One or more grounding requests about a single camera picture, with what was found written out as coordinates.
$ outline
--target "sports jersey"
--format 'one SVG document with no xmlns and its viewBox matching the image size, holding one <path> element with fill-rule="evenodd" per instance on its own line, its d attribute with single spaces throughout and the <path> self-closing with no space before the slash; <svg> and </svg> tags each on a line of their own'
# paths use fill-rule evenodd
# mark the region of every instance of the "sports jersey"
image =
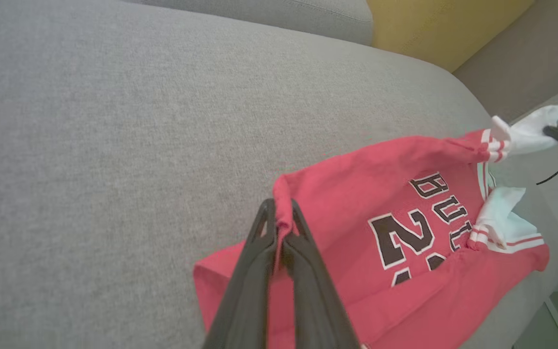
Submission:
<svg viewBox="0 0 558 349">
<path fill-rule="evenodd" d="M 382 142 L 277 179 L 279 239 L 295 230 L 295 199 L 365 347 L 456 348 L 509 289 L 547 265 L 537 228 L 511 212 L 524 189 L 497 188 L 488 171 L 527 143 L 503 124 L 460 139 Z M 195 265 L 207 329 L 241 249 Z M 269 347 L 293 348 L 292 281 L 283 269 L 268 302 Z"/>
</svg>

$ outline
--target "gray fabric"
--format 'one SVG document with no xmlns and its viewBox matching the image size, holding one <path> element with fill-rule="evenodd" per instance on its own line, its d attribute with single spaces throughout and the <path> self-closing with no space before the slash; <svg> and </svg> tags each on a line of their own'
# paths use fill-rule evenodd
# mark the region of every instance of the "gray fabric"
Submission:
<svg viewBox="0 0 558 349">
<path fill-rule="evenodd" d="M 0 1 L 0 348 L 199 347 L 193 263 L 244 238 L 281 172 L 487 121 L 443 69 L 371 47 L 126 2 Z M 552 265 L 472 347 L 509 347 L 554 287 L 558 229 L 527 196 Z"/>
<path fill-rule="evenodd" d="M 128 0 L 372 44 L 366 0 Z"/>
</svg>

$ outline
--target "red fabric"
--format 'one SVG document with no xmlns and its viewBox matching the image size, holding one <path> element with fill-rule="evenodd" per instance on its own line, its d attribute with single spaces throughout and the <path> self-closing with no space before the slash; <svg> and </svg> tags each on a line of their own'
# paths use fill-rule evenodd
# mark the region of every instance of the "red fabric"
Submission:
<svg viewBox="0 0 558 349">
<path fill-rule="evenodd" d="M 465 248 L 470 229 L 453 241 L 450 236 L 475 222 L 483 204 L 478 163 L 488 161 L 488 141 L 482 132 L 462 139 L 405 137 L 361 148 L 284 174 L 275 183 L 279 238 L 292 230 L 291 199 L 299 203 L 337 292 L 359 340 L 377 348 L 455 348 L 483 321 L 502 296 L 530 271 L 545 268 L 548 249 L 541 245 L 514 254 Z M 436 179 L 447 190 L 423 197 L 411 180 Z M 425 183 L 423 190 L 435 189 Z M 443 216 L 465 210 L 450 222 Z M 411 218 L 423 217 L 418 223 Z M 431 245 L 416 250 L 387 234 L 401 247 L 405 261 L 385 266 L 379 248 L 376 217 L 391 215 L 414 236 Z M 206 329 L 211 325 L 242 243 L 221 250 L 195 265 L 193 276 Z M 430 271 L 427 258 L 445 258 Z M 410 280 L 394 285 L 396 274 L 408 268 Z M 269 294 L 269 347 L 294 347 L 292 281 L 284 270 L 273 275 Z"/>
</svg>

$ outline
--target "yellow cushion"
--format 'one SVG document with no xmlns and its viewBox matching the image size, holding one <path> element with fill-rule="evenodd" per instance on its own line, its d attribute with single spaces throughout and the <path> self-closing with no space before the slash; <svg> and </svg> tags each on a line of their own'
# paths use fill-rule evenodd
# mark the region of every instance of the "yellow cushion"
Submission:
<svg viewBox="0 0 558 349">
<path fill-rule="evenodd" d="M 372 46 L 454 71 L 533 0 L 368 0 Z"/>
</svg>

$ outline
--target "gray cushion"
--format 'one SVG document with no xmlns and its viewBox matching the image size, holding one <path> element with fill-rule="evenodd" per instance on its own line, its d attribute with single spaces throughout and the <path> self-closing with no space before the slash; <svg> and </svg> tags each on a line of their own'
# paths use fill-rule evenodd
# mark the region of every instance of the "gray cushion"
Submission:
<svg viewBox="0 0 558 349">
<path fill-rule="evenodd" d="M 373 21 L 366 0 L 130 0 L 246 20 L 370 46 Z"/>
<path fill-rule="evenodd" d="M 2 1 L 0 348 L 198 347 L 193 263 L 245 237 L 281 172 L 487 124 L 443 69 L 371 47 L 126 2 Z M 551 265 L 472 347 L 510 347 L 558 277 L 558 228 L 527 196 Z"/>
</svg>

